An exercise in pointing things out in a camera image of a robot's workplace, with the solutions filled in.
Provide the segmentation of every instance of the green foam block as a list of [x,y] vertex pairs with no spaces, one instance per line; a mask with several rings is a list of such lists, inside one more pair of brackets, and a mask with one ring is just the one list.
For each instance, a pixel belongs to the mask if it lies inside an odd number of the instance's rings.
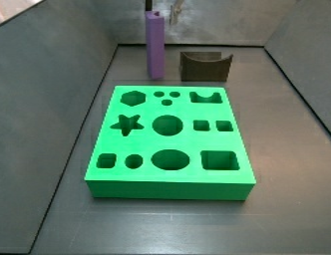
[[245,200],[256,179],[225,89],[117,86],[85,179],[94,197]]

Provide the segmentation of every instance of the rounded square hole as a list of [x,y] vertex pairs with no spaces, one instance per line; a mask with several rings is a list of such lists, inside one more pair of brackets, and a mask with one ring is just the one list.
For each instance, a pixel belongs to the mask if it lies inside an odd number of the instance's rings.
[[193,121],[193,129],[196,131],[209,131],[209,122],[208,121]]
[[205,170],[239,170],[239,162],[233,151],[204,150],[201,163]]
[[103,153],[98,157],[97,168],[113,168],[117,163],[117,155],[113,153]]
[[216,128],[218,131],[233,131],[232,123],[228,121],[216,121]]

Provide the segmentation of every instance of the purple block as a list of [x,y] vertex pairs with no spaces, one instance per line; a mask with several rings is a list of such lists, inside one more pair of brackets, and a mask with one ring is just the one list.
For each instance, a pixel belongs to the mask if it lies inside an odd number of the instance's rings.
[[165,76],[165,17],[160,12],[146,12],[148,61],[152,79]]

